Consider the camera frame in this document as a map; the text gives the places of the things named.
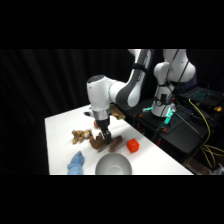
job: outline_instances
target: red block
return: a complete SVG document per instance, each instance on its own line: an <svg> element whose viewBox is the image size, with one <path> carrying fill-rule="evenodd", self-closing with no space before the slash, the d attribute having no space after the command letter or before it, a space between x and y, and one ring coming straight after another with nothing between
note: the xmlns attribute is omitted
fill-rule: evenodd
<svg viewBox="0 0 224 224"><path fill-rule="evenodd" d="M139 150L139 143L135 139L132 139L127 142L127 148L131 153L137 152Z"/></svg>

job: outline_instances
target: black curtain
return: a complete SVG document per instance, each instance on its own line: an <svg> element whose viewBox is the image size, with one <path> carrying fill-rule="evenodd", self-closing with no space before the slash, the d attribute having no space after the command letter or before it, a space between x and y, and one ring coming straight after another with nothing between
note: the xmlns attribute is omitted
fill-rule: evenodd
<svg viewBox="0 0 224 224"><path fill-rule="evenodd" d="M189 49L198 76L223 91L223 49ZM126 49L0 50L0 174L48 174L44 119L88 105L86 82L104 74L127 82L134 58ZM141 99L154 95L155 51Z"/></svg>

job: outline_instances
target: blue cloth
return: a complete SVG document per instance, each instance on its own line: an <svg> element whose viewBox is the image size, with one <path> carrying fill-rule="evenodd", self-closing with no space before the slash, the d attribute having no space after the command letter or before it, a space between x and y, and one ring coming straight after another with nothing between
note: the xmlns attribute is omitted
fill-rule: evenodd
<svg viewBox="0 0 224 224"><path fill-rule="evenodd" d="M68 175L83 175L82 165L84 163L84 157L81 152L78 152L68 165Z"/></svg>

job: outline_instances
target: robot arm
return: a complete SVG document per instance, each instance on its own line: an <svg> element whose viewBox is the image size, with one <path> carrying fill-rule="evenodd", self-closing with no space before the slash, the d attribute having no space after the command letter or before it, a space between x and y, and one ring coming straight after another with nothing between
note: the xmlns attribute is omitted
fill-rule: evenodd
<svg viewBox="0 0 224 224"><path fill-rule="evenodd" d="M116 103L123 110L129 110L138 104L142 85L154 54L154 49L129 49L129 51L135 56L135 64L127 83L111 80L104 75L94 76L87 83L91 102L91 111L88 115L96 120L107 144L111 142L111 133L108 130L110 103ZM158 64L154 71L158 87L152 113L157 117L167 117L170 108L174 106L170 100L174 87L170 82L187 82L195 74L195 67L189 62L186 49L164 49L163 54L165 62Z"/></svg>
<svg viewBox="0 0 224 224"><path fill-rule="evenodd" d="M174 86L170 82L188 82L196 72L187 57L186 49L164 49L163 56L165 62L158 64L154 70L158 86L152 113L157 117L167 117L174 107L172 103Z"/></svg>
<svg viewBox="0 0 224 224"><path fill-rule="evenodd" d="M111 142L110 103L116 103L120 108L129 110L136 106L140 99L142 85L153 57L153 49L130 49L135 56L135 64L127 83L111 80L104 75L90 78L87 82L87 92L91 102L91 114L96 120L107 142Z"/></svg>

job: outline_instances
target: silver bowl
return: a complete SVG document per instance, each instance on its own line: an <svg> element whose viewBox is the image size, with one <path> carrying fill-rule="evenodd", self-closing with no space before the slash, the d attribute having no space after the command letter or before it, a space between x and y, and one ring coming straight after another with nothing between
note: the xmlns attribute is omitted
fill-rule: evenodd
<svg viewBox="0 0 224 224"><path fill-rule="evenodd" d="M98 162L96 175L132 175L132 167L126 157L112 153Z"/></svg>

